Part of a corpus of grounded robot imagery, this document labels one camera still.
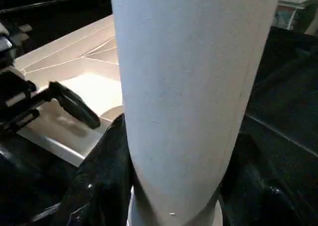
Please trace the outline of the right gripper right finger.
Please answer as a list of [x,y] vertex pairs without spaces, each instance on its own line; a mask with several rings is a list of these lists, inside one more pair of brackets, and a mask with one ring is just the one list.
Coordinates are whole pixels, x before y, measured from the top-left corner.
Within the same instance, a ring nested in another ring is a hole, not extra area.
[[226,226],[316,226],[304,201],[275,172],[250,135],[239,134],[220,184]]

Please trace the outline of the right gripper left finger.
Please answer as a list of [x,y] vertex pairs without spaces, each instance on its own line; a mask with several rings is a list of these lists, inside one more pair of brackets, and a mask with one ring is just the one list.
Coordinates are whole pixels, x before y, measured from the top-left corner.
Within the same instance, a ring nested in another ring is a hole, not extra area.
[[54,226],[125,226],[133,167],[124,114],[107,128],[75,173]]

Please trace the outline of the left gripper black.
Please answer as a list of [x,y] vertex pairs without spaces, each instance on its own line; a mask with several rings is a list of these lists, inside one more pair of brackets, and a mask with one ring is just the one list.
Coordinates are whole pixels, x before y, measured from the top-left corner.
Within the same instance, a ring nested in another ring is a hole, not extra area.
[[52,98],[72,117],[91,129],[100,127],[100,119],[75,92],[49,82],[47,89],[36,93],[36,85],[14,67],[17,43],[7,28],[0,25],[0,133],[12,135],[39,117],[36,109]]

